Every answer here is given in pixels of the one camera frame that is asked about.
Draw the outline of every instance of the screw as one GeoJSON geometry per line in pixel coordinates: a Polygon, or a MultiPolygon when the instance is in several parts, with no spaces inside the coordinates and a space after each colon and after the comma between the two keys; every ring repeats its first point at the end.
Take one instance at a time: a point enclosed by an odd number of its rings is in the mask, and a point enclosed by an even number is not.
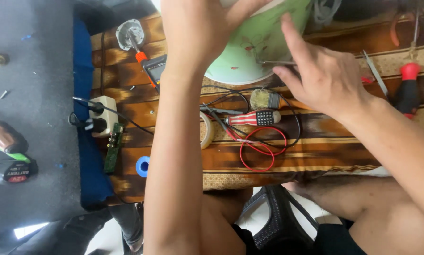
{"type": "Polygon", "coordinates": [[[0,96],[0,99],[3,99],[6,95],[8,94],[8,91],[7,90],[5,90],[4,92],[3,92],[3,94],[0,96]]]}

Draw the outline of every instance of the white power strip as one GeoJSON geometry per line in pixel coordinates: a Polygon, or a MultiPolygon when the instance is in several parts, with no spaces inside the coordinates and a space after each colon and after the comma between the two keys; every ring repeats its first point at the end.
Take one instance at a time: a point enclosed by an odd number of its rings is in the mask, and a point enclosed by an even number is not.
{"type": "MultiPolygon", "coordinates": [[[[99,102],[103,106],[113,109],[117,111],[116,108],[116,100],[114,98],[110,98],[107,96],[101,96],[98,98],[91,99],[91,101],[99,102]]],[[[98,114],[93,111],[89,111],[89,117],[92,119],[104,119],[106,121],[106,129],[101,133],[92,133],[93,137],[108,137],[110,133],[113,131],[114,124],[118,122],[118,115],[116,113],[112,113],[108,110],[104,110],[103,113],[98,114]]]]}

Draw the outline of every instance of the black shorts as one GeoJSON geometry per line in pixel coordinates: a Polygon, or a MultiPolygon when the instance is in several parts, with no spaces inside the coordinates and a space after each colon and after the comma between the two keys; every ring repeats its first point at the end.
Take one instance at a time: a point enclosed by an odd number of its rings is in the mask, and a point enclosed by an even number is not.
{"type": "MultiPolygon", "coordinates": [[[[232,228],[245,243],[247,255],[264,255],[264,252],[256,247],[250,231],[241,229],[238,225],[232,225],[232,228]]],[[[339,224],[320,224],[314,245],[311,250],[305,251],[305,254],[367,255],[352,239],[349,230],[339,224]]]]}

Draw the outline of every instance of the green circuit board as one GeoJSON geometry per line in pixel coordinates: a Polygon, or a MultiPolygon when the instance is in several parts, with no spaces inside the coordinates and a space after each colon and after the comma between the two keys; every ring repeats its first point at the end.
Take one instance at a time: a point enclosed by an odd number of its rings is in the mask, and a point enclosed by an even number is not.
{"type": "Polygon", "coordinates": [[[108,153],[105,158],[104,171],[106,174],[114,172],[116,161],[118,160],[119,149],[121,148],[122,134],[124,132],[124,125],[115,123],[111,137],[108,138],[108,153]]]}

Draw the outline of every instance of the red and white striped handle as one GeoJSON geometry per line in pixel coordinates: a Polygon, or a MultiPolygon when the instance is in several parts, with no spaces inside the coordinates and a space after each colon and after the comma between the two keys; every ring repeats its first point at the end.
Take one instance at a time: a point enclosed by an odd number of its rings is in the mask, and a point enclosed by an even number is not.
{"type": "Polygon", "coordinates": [[[281,115],[278,111],[259,110],[251,113],[230,115],[226,118],[226,123],[235,125],[267,126],[278,123],[281,115]]]}

